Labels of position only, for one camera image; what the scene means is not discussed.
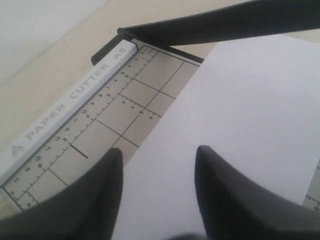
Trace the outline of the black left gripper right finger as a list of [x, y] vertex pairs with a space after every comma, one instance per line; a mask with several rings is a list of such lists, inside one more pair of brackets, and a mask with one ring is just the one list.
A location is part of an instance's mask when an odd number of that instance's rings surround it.
[[318, 240], [320, 215], [263, 188], [209, 146], [195, 156], [194, 183], [211, 240]]

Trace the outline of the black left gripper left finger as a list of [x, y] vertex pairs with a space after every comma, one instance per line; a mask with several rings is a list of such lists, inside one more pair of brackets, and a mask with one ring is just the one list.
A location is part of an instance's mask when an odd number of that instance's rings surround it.
[[0, 222], [2, 240], [110, 240], [123, 191], [123, 155], [111, 148], [58, 194]]

